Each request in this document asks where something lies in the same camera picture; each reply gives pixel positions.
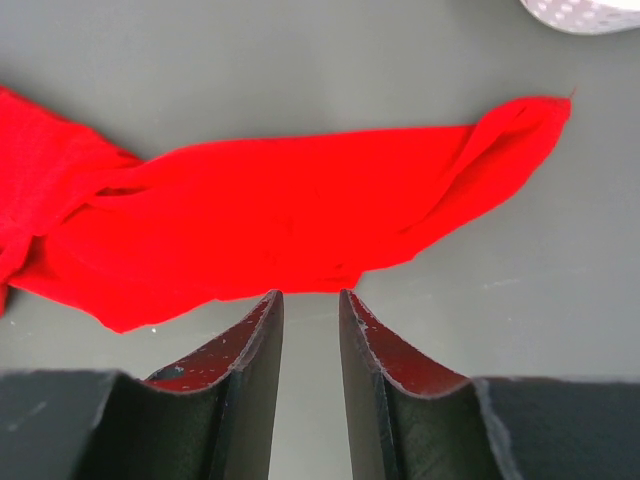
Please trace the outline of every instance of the gray surface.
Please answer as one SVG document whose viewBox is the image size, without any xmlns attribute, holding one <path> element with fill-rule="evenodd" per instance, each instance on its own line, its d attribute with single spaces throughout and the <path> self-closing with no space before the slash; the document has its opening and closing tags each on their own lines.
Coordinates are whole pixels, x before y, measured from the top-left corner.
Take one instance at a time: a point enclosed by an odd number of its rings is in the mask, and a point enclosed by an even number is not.
<svg viewBox="0 0 640 480">
<path fill-rule="evenodd" d="M 578 87 L 566 134 L 512 201 L 359 293 L 447 366 L 640 372 L 640 30 L 582 38 L 517 0 L 2 0 L 0 82 L 138 154 L 230 137 L 469 122 Z M 287 299 L 272 477 L 350 477 L 337 297 Z M 19 295 L 0 364 L 147 375 L 251 306 L 115 336 Z"/>
</svg>

